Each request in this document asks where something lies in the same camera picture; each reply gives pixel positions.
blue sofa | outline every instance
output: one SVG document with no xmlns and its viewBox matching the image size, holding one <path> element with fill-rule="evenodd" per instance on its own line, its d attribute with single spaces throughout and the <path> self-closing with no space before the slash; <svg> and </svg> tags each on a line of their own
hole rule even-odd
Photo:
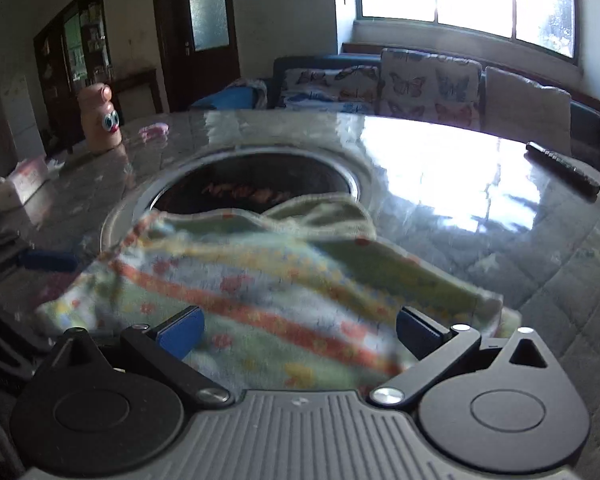
<svg viewBox="0 0 600 480">
<path fill-rule="evenodd" d="M 341 54 L 337 56 L 291 56 L 280 57 L 273 63 L 273 77 L 267 83 L 267 108 L 275 108 L 286 70 L 293 68 L 317 68 L 337 70 L 357 65 L 380 67 L 380 56 Z M 480 87 L 480 113 L 484 113 L 485 75 L 482 73 Z M 227 88 L 193 103 L 190 108 L 203 110 L 252 109 L 256 93 L 251 88 Z M 571 152 L 572 155 L 600 171 L 600 112 L 581 103 L 571 102 Z"/>
</svg>

cartoon eye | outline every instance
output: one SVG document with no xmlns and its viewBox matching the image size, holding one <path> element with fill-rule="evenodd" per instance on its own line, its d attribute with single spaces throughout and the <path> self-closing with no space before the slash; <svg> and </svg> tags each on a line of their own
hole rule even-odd
<svg viewBox="0 0 600 480">
<path fill-rule="evenodd" d="M 113 128 L 113 118 L 111 117 L 111 114 L 107 114 L 102 118 L 102 127 L 107 130 L 108 132 L 111 131 L 111 129 Z"/>
</svg>

tissue box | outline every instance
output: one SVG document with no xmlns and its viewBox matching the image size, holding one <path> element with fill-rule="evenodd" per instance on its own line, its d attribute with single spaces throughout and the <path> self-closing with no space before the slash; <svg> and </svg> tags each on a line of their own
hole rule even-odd
<svg viewBox="0 0 600 480">
<path fill-rule="evenodd" d="M 25 205 L 45 183 L 47 175 L 48 169 L 43 155 L 18 163 L 13 173 L 0 183 L 0 211 Z"/>
</svg>

window frame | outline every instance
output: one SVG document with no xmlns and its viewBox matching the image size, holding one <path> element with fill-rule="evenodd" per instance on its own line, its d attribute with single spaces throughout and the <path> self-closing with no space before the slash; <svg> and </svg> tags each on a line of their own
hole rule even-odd
<svg viewBox="0 0 600 480">
<path fill-rule="evenodd" d="M 428 27 L 442 28 L 448 30 L 456 30 L 460 32 L 468 32 L 471 34 L 478 34 L 486 38 L 493 38 L 501 41 L 508 41 L 509 43 L 518 44 L 527 48 L 531 48 L 544 54 L 557 57 L 558 59 L 564 60 L 572 65 L 579 66 L 580 63 L 580 0 L 573 0 L 574 8 L 574 24 L 573 24 L 573 57 L 565 56 L 560 52 L 551 50 L 545 46 L 537 45 L 535 43 L 529 43 L 528 41 L 519 40 L 516 37 L 517 34 L 517 21 L 518 21 L 518 6 L 516 0 L 513 0 L 513 27 L 512 35 L 510 38 L 506 36 L 499 36 L 497 34 L 491 34 L 490 32 L 484 32 L 482 30 L 476 30 L 474 28 L 458 27 L 457 25 L 447 25 L 446 23 L 440 23 L 438 21 L 438 0 L 436 0 L 436 11 L 433 22 L 425 22 L 422 20 L 410 20 L 406 18 L 382 18 L 379 16 L 364 16 L 362 13 L 362 0 L 356 0 L 356 19 L 372 22 L 394 22 L 394 23 L 417 23 L 419 25 L 424 24 Z"/>
</svg>

round table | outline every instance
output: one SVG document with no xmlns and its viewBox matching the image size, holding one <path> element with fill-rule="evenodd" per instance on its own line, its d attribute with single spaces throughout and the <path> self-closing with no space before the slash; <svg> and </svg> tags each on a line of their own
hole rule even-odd
<svg viewBox="0 0 600 480">
<path fill-rule="evenodd" d="M 168 138 L 142 142 L 138 130 L 158 121 Z M 372 177 L 365 205 L 379 236 L 501 293 L 538 330 L 596 414 L 600 442 L 600 194 L 579 195 L 528 160 L 524 144 L 438 124 L 276 110 L 163 114 L 122 129 L 123 145 L 101 156 L 77 147 L 61 177 L 2 216 L 0 229 L 72 250 L 86 265 L 110 209 L 201 150 L 292 144 L 334 153 Z M 600 183 L 596 170 L 574 164 Z M 62 286 L 19 270 L 0 282 L 0 300 L 24 311 Z"/>
</svg>

